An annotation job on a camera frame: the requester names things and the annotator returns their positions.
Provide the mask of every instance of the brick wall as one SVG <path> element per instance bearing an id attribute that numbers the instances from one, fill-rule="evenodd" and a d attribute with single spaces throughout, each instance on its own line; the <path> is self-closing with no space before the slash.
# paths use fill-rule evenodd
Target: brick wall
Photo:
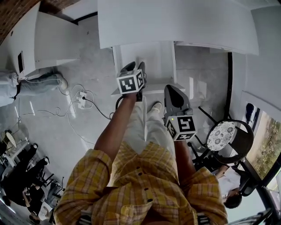
<path id="1" fill-rule="evenodd" d="M 14 25 L 40 0 L 0 0 L 0 44 Z M 40 11 L 56 14 L 79 0 L 43 0 Z"/>

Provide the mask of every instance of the yellow plaid shirt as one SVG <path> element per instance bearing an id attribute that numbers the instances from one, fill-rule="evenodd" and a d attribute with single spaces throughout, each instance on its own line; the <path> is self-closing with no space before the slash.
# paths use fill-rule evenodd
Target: yellow plaid shirt
<path id="1" fill-rule="evenodd" d="M 107 187 L 112 176 L 113 187 Z M 172 154 L 149 143 L 137 155 L 125 142 L 112 164 L 107 154 L 90 149 L 77 163 L 54 212 L 57 225 L 76 224 L 81 210 L 92 224 L 140 224 L 153 209 L 173 224 L 226 224 L 218 181 L 202 168 L 179 184 Z"/>

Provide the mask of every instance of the marker cube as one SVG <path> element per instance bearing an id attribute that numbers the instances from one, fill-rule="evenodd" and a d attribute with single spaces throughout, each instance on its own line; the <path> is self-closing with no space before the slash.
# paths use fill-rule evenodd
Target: marker cube
<path id="1" fill-rule="evenodd" d="M 190 140 L 197 133 L 196 118 L 193 115 L 169 116 L 166 127 L 174 141 Z"/>
<path id="2" fill-rule="evenodd" d="M 144 76 L 141 69 L 122 72 L 117 77 L 117 83 L 121 94 L 139 92 L 144 86 Z"/>

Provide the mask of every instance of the shoe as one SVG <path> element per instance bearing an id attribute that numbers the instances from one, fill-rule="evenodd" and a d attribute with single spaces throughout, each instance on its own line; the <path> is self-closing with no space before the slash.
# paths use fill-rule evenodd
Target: shoe
<path id="1" fill-rule="evenodd" d="M 158 112 L 160 112 L 160 111 L 161 111 L 161 108 L 162 108 L 162 103 L 161 103 L 161 102 L 156 102 L 156 103 L 153 105 L 151 111 L 152 111 L 152 110 L 157 110 Z"/>
<path id="2" fill-rule="evenodd" d="M 45 159 L 47 165 L 49 165 L 50 164 L 49 158 L 46 156 L 44 159 Z"/>
<path id="3" fill-rule="evenodd" d="M 59 74 L 59 73 L 56 73 L 56 75 L 57 75 L 58 80 L 60 80 L 60 82 L 61 82 L 60 89 L 61 90 L 67 89 L 68 83 L 67 83 L 66 79 L 63 78 L 63 76 L 61 74 Z"/>

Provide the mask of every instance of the concrete floor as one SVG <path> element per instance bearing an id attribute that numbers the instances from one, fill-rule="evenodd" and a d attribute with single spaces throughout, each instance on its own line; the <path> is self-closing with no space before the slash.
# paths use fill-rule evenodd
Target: concrete floor
<path id="1" fill-rule="evenodd" d="M 111 93 L 117 88 L 112 49 L 100 49 L 97 16 L 85 19 L 79 23 L 80 29 L 80 60 L 59 66 L 57 69 L 68 81 L 71 91 L 76 84 L 81 84 L 94 94 L 94 102 L 107 116 L 115 109 L 117 97 Z M 212 126 L 212 122 L 198 110 L 202 106 L 212 113 L 216 119 L 221 119 L 227 93 L 227 54 L 211 54 L 208 48 L 175 46 L 178 83 L 186 88 L 191 106 L 198 120 L 198 136 L 204 140 Z M 75 86 L 74 95 L 80 86 Z M 156 100 L 163 102 L 163 94 L 147 95 L 148 108 Z M 70 97 L 64 96 L 58 89 L 35 97 L 21 97 L 13 104 L 0 108 L 0 130 L 11 128 L 19 114 L 21 124 L 29 133 L 31 143 L 39 145 L 42 156 L 50 159 L 48 169 L 61 181 L 67 182 L 77 161 L 85 152 L 93 147 L 101 132 L 108 124 L 95 107 L 81 110 L 75 103 L 70 108 L 69 122 L 67 116 L 58 117 L 38 110 L 55 113 L 55 108 L 61 109 L 64 115 L 70 104 Z"/>

